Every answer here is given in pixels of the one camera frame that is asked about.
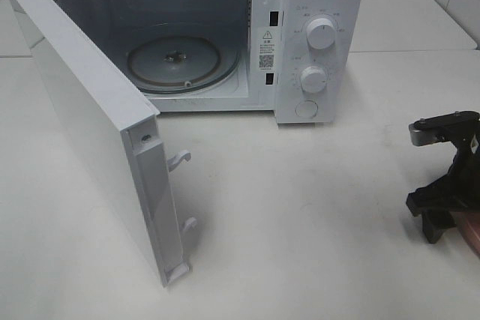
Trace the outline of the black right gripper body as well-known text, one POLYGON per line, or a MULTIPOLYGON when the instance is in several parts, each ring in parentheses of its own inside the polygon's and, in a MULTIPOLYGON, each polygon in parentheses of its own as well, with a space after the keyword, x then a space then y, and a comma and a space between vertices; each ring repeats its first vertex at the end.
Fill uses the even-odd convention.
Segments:
POLYGON ((409 125, 411 143, 421 147, 450 142, 457 149, 447 176, 465 190, 479 192, 479 155, 472 144, 479 132, 479 113, 456 111, 432 118, 420 118, 409 125))

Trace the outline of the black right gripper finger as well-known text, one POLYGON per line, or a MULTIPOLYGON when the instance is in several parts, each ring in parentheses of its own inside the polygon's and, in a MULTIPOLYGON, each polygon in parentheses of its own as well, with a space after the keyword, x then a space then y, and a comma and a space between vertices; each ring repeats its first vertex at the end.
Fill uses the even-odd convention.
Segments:
POLYGON ((479 173, 444 175, 406 198, 414 217, 421 217, 423 234, 435 244, 443 233, 457 226, 453 213, 479 213, 479 173))

